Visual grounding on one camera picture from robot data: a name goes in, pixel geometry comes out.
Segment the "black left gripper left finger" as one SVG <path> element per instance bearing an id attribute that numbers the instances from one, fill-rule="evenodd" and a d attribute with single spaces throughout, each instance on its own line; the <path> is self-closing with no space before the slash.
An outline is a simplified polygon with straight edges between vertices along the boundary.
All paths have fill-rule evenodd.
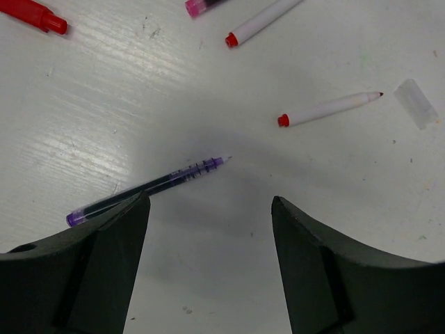
<path id="1" fill-rule="evenodd" d="M 1 332 L 122 333 L 149 211 L 140 194 L 1 254 Z"/>

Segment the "orange red pen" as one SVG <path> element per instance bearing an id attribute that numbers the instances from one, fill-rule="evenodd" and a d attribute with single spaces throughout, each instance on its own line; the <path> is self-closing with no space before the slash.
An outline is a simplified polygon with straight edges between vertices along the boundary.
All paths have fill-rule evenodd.
<path id="1" fill-rule="evenodd" d="M 1 0 L 1 12 L 45 33 L 53 31 L 65 35 L 68 30 L 68 24 L 62 17 L 32 0 Z"/>

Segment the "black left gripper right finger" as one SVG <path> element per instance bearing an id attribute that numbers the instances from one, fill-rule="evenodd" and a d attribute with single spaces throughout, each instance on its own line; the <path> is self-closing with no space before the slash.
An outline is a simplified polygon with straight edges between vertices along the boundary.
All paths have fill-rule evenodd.
<path id="1" fill-rule="evenodd" d="M 443 333 L 444 264 L 367 246 L 275 197 L 273 234 L 293 333 Z"/>

